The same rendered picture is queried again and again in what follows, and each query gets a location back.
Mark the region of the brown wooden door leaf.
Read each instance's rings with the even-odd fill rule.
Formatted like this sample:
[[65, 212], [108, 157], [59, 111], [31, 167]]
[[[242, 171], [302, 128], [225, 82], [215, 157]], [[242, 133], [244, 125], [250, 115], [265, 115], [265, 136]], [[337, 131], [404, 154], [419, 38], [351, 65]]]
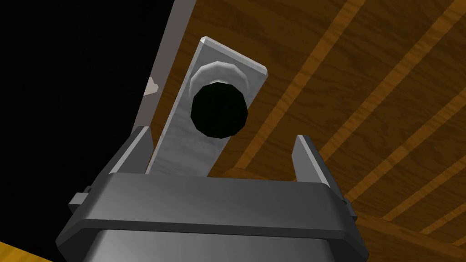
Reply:
[[203, 36], [268, 69], [211, 176], [291, 181], [306, 134], [369, 262], [466, 262], [466, 0], [197, 0], [154, 140]]

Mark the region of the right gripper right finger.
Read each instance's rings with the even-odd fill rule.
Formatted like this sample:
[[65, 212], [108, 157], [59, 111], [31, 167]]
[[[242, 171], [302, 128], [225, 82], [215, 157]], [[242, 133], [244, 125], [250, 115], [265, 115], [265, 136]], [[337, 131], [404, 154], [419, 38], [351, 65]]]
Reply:
[[296, 136], [292, 162], [298, 182], [323, 183], [330, 188], [334, 187], [334, 180], [327, 166], [308, 136]]

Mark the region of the black and silver door knob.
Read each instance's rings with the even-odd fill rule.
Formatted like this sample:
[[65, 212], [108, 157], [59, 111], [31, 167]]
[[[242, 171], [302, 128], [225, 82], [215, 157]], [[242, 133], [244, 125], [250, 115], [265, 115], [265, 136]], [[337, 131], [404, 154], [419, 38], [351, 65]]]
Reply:
[[206, 177], [267, 77], [264, 65], [202, 37], [146, 173]]

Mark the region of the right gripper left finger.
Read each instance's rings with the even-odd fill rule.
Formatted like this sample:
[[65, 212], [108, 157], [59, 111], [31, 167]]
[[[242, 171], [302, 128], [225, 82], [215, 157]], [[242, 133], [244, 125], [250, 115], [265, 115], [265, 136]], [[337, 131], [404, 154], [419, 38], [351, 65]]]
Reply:
[[139, 126], [128, 137], [110, 163], [110, 173], [146, 172], [154, 151], [150, 127]]

